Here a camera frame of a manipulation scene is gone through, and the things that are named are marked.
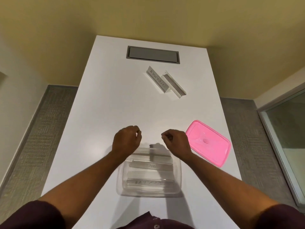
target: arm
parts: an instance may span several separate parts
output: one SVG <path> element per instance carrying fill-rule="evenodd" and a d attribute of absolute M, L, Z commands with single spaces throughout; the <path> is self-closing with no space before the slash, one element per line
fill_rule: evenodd
<path fill-rule="evenodd" d="M 113 171 L 140 145 L 137 126 L 121 129 L 113 139 L 112 151 L 90 167 L 69 178 L 39 198 L 55 206 L 66 228 L 72 228 L 85 213 Z"/>
<path fill-rule="evenodd" d="M 258 189 L 193 154 L 184 132 L 170 129 L 162 133 L 162 139 L 175 156 L 190 166 L 240 228 L 254 228 L 262 212 L 279 204 Z"/>

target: white table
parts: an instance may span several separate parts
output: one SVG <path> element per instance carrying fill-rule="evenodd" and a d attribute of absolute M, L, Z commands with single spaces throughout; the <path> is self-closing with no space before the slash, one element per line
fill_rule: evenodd
<path fill-rule="evenodd" d="M 126 59 L 127 46 L 179 51 L 181 64 Z M 145 73 L 167 70 L 186 91 L 178 99 Z M 169 128 L 200 120 L 230 139 L 206 49 L 97 36 L 59 143 L 43 194 L 111 150 L 114 134 L 138 125 L 142 145 L 161 143 Z M 224 171 L 240 178 L 233 148 Z M 111 175 L 75 228 L 117 228 L 150 211 L 195 228 L 238 228 L 193 171 L 182 162 L 184 198 L 133 198 L 116 193 Z"/>

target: glass door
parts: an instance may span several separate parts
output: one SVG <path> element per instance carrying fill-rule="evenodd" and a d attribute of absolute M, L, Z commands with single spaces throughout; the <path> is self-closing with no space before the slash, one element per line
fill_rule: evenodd
<path fill-rule="evenodd" d="M 259 114 L 295 202 L 305 212 L 305 90 Z"/>

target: forearm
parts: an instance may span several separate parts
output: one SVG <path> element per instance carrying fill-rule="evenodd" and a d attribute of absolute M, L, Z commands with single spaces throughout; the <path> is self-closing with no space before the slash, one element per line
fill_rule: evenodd
<path fill-rule="evenodd" d="M 264 210 L 278 204 L 260 190 L 227 174 L 195 154 L 185 162 L 242 229 L 253 228 L 258 216 Z"/>
<path fill-rule="evenodd" d="M 66 228 L 72 228 L 122 162 L 116 153 L 110 152 L 87 169 L 47 192 L 39 200 L 55 206 L 65 219 Z"/>

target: person's left hand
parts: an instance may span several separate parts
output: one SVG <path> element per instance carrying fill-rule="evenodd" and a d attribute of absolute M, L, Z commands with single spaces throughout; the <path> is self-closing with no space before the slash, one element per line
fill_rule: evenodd
<path fill-rule="evenodd" d="M 125 160 L 139 147 L 141 139 L 142 135 L 138 126 L 122 128 L 114 135 L 112 152 Z"/>

